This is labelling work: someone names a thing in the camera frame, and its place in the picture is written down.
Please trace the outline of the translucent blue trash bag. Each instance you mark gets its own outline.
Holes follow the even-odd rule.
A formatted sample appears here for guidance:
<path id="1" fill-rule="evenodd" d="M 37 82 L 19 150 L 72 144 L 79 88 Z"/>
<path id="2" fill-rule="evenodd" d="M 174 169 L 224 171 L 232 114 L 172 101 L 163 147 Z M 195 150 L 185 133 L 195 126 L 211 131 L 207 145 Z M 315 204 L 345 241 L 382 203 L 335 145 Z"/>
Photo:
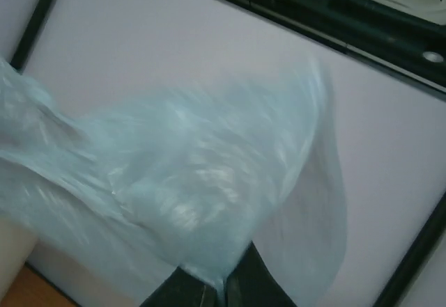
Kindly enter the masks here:
<path id="1" fill-rule="evenodd" d="M 332 99 L 307 61 L 69 118 L 2 62 L 1 214 L 137 301 L 177 267 L 223 293 L 254 244 L 314 306 L 346 252 Z"/>

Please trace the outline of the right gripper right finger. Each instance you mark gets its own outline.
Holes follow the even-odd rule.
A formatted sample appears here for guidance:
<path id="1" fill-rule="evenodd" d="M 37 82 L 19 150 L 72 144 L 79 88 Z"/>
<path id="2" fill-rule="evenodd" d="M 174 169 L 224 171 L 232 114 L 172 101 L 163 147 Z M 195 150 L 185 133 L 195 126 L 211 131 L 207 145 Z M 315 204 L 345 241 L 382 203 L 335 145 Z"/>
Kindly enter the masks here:
<path id="1" fill-rule="evenodd" d="M 251 243 L 226 281 L 226 306 L 296 307 Z"/>

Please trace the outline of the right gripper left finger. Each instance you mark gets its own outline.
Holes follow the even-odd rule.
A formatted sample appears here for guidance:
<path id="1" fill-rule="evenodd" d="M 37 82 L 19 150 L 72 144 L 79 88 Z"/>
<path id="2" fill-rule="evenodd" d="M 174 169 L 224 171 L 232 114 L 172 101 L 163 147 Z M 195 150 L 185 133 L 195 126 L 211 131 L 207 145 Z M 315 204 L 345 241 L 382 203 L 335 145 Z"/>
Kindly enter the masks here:
<path id="1" fill-rule="evenodd" d="M 140 305 L 140 307 L 214 306 L 218 306 L 215 289 L 179 267 Z"/>

